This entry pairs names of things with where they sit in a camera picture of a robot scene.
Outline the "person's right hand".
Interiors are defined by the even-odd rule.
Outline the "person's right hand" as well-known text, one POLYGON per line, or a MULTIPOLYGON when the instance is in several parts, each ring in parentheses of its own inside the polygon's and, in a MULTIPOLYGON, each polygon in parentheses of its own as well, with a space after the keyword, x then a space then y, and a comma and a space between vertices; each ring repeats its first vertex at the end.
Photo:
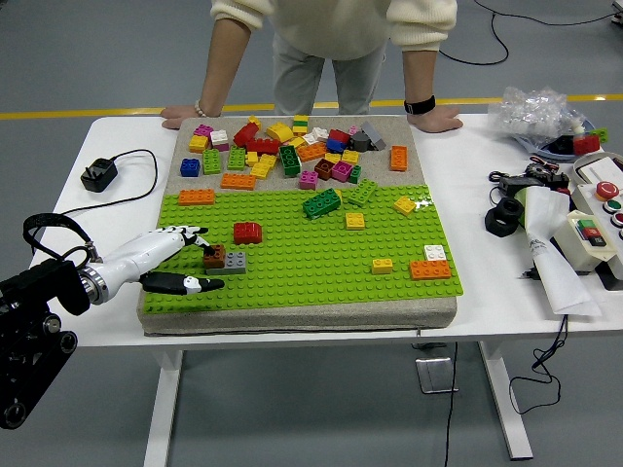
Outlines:
POLYGON ((160 113, 160 117, 163 119, 162 127, 175 130, 179 129, 184 121, 200 116, 201 114, 193 105, 167 106, 160 113))

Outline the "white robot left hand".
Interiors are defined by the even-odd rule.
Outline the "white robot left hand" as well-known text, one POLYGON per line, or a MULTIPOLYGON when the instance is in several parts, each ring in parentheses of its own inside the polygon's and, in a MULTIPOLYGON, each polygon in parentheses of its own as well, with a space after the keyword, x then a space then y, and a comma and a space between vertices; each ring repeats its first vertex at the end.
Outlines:
POLYGON ((170 226, 141 234, 81 271, 90 300, 100 305, 111 300, 126 283, 138 282, 151 293, 193 295, 221 289, 221 279, 197 278, 181 273, 157 272, 162 262, 184 247, 197 245, 207 253, 214 249, 202 238, 207 228, 170 226))

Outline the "person's left hand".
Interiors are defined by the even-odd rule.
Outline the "person's left hand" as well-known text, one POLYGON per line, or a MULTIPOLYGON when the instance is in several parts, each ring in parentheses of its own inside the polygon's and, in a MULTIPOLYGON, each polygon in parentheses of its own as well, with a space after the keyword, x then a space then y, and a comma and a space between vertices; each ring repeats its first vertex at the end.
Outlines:
POLYGON ((442 133, 463 127, 458 117, 457 106, 437 105, 429 112, 421 115, 408 115, 407 121, 420 131, 426 133, 442 133))

